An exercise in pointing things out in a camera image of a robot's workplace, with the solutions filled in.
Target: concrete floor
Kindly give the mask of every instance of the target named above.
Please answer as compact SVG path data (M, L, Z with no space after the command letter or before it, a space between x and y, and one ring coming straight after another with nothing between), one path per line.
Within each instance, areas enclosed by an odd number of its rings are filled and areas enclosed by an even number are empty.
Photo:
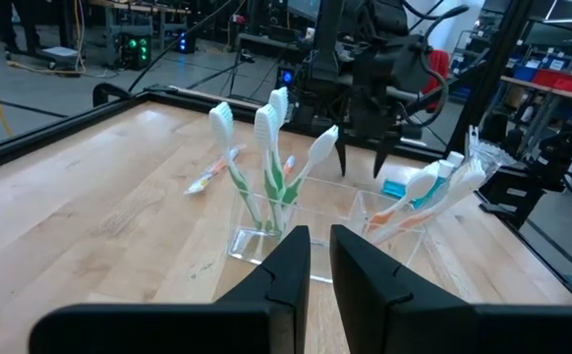
M55 45L58 42L55 29L41 29L40 32L43 44ZM100 38L96 37L91 39L100 41ZM275 73L268 74L265 81L262 79L273 66L273 61L267 58L256 59L255 64L244 64L240 67L234 93L249 96L259 86L259 90L253 98L266 101L270 90L274 87ZM43 65L28 58L18 58L17 60L30 65ZM153 84L185 88L208 75L231 66L233 61L234 54L223 53L210 44L200 43L200 51L192 55L168 53L165 59L156 64L153 70L143 78L136 91ZM87 48L87 73L92 76L106 75L109 77L114 75L111 71L105 72L100 67L100 63L102 63L101 49L89 46ZM7 67L0 44L0 99L56 113L74 115L87 111L91 109L91 91L95 85L109 82L126 88L137 75L138 72L124 71L110 79L93 77L65 79L35 74L22 69ZM196 89L212 94L226 94L228 93L228 86L223 89L226 81L227 75L223 75ZM462 109L462 105L448 102L439 119L428 130L424 131L423 141L429 147L444 149L444 143L449 141ZM56 119L9 107L5 108L5 114L16 134L43 126ZM7 136L0 125L0 140L6 138ZM533 212L531 220L540 230L572 255L572 195L547 194ZM555 253L554 249L533 227L525 225L522 232L559 271L572 274L572 265Z

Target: red object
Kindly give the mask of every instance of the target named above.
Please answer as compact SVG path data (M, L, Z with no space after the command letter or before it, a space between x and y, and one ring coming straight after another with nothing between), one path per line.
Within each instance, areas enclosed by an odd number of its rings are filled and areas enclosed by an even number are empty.
M559 85L564 88L558 88L556 86L557 83L560 83ZM533 84L545 86L547 88L572 91L572 75L554 70L539 69L533 78Z
M450 70L450 56L448 55L448 53L443 50L434 50L429 55L428 60L430 68L438 72L445 80L447 80L447 75ZM422 93L428 94L438 87L439 87L439 81L437 81L433 77L430 77L430 79L428 80L428 84L424 89L422 89ZM436 109L437 105L438 102L429 105L426 108L426 112L432 113Z

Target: white toothbrush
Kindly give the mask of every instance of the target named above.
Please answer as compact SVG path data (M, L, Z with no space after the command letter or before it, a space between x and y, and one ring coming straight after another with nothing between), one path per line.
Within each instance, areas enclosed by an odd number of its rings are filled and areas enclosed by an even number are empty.
M428 165L426 168L414 175L406 184L406 193L393 206L385 211L377 212L370 220L369 230L373 231L376 228L383 226L389 222L396 212L404 208L412 200L422 198L425 196L436 182L438 173L438 161Z
M480 168L467 171L462 176L458 176L456 181L451 182L450 188L441 202L429 207L426 210L418 211L413 216L407 217L399 223L379 229L375 232L375 235L372 235L372 243L378 244L390 237L395 236L398 233L401 233L405 230L410 230L420 223L423 223L430 218L448 210L456 203L479 189L482 183L485 181L485 178L486 175Z
M240 192L240 196L245 201L249 214L256 226L256 230L260 231L262 229L262 218L259 207L249 190L249 184L247 179L240 172L238 166L234 163L229 153L232 137L234 134L234 115L229 108L229 104L226 102L221 102L216 107L209 110L209 123L211 124L211 130L216 139L216 143L220 145L223 150L223 156L225 157L225 162L227 162L227 167L229 167L229 174L231 179L236 185L236 188Z
M281 207L276 205L276 203L279 204L280 201L280 191L275 184L275 177L273 176L274 161L271 155L273 141L275 140L275 125L277 124L277 119L277 112L275 112L275 109L273 109L270 104L266 104L264 107L258 109L254 123L254 135L256 136L256 143L262 157L264 189L266 190L266 196L273 213L275 228L277 229L277 233L280 234L284 231L284 220Z
M281 199L284 205L291 205L297 199L304 180L308 177L313 167L322 163L332 153L337 139L338 127L332 126L315 140L308 150L308 162L306 162L306 166L304 166L304 169L299 173L297 178L284 190L284 195Z
M272 145L272 168L273 177L275 178L275 185L279 190L279 193L283 193L284 189L284 171L282 170L282 163L279 157L279 130L284 125L286 121L286 114L288 113L288 90L286 88L274 89L270 93L270 98L268 99L268 104L270 104L276 113L275 121L275 134L273 136Z

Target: acrylic toothbrush holder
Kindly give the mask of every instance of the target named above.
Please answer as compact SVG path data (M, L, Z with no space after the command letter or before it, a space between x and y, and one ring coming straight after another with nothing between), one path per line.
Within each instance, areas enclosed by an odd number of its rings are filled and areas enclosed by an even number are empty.
M259 265L295 226L308 226L311 236L311 279L331 283L330 227L334 224L348 224L358 190L307 178L303 182L299 197L291 205L269 200L261 183L250 186L250 190L253 192L249 198L256 203L260 213L259 222L252 218L240 193L236 193L232 205L227 254ZM281 227L275 226L276 210L283 216Z
M408 229L384 227L397 225L405 219L414 211L412 205L408 204L396 211L386 225L371 223L377 212L387 210L397 202L399 200L388 196L359 191L352 206L348 227L404 266L409 266L422 246L426 235L425 227L421 223Z

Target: workbench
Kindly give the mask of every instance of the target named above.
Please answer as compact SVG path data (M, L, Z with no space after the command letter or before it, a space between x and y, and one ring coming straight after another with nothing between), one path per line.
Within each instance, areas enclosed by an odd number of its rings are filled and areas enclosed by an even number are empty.
M186 97L195 106L209 98ZM206 114L160 99L110 102L53 123L51 143L48 127L1 143L0 158L11 161L0 161L0 354L26 353L31 326L57 307L209 303L254 268L226 254L237 195L227 174L203 195L183 195L220 154ZM252 108L235 106L239 117L241 107ZM280 133L282 158L297 158L293 175L312 142ZM234 143L248 146L236 160L241 168L258 170L253 126L236 121ZM15 158L22 148L28 154ZM373 160L373 151L347 147L345 177L336 152L312 177L377 193L385 178L406 182L425 165L389 156L374 180ZM473 303L572 305L571 293L480 202L469 196L431 222L410 268ZM393 255L401 260L417 240L389 242L399 242ZM348 353L330 284L311 282L308 320L307 352Z
M533 119L529 130L524 135L524 139L520 144L520 153L529 153L533 151L533 148L535 148L535 146L540 142L542 131L548 127L548 124L550 124L550 117L552 117L552 113L554 113L554 110L559 106L559 103L561 103L561 99L572 99L572 92L562 89L549 88L505 76L500 77L500 79L507 84L527 89L535 89L545 93L545 98L543 99L542 105L538 112L535 114L535 118Z
M153 24L152 18L147 25L136 25L134 23L134 13L147 13L152 15L159 15L159 50L164 50L165 34L167 31L184 30L187 28L187 21L185 24L168 24L166 23L167 14L181 15L184 18L190 14L188 9L174 9L170 7L146 5L133 5L128 0L109 1L109 0L88 0L89 5L100 6L105 10L105 61L106 64L113 67L115 66L116 46L115 38L119 33L128 32L135 35L152 35ZM115 12L117 10L131 10L131 24L124 25L116 22Z

